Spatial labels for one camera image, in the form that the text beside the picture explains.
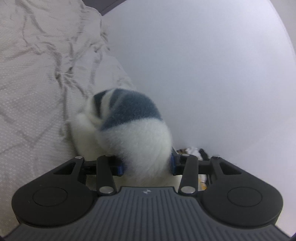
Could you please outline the white navy striped fleece sweater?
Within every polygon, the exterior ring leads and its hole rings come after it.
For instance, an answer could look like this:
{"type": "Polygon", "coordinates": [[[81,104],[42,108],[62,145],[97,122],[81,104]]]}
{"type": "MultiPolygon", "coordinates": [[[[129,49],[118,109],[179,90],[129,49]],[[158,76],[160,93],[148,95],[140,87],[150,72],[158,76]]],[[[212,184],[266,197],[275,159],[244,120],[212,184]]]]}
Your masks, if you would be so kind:
{"type": "Polygon", "coordinates": [[[88,98],[73,116],[71,134],[80,156],[93,161],[103,155],[118,157],[122,186],[173,186],[170,173],[172,136],[164,119],[146,95],[122,88],[104,90],[88,98]]]}

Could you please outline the grey bed sheet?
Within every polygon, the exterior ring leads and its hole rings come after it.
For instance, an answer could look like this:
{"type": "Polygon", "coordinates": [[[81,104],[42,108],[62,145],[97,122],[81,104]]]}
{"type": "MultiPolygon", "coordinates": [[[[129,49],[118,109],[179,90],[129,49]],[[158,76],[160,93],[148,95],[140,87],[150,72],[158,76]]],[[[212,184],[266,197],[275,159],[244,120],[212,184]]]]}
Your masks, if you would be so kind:
{"type": "Polygon", "coordinates": [[[133,89],[102,15],[82,1],[1,1],[1,235],[21,186],[74,156],[70,120],[88,97],[133,89]]]}

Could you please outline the grey wall cabinet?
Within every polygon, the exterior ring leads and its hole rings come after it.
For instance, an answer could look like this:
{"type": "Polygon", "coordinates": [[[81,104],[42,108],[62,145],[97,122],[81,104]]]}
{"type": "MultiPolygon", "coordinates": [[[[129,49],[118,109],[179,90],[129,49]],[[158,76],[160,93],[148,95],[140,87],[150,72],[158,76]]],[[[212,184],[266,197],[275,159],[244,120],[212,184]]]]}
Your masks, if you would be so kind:
{"type": "Polygon", "coordinates": [[[102,16],[124,2],[125,0],[83,0],[86,6],[98,10],[102,16]]]}

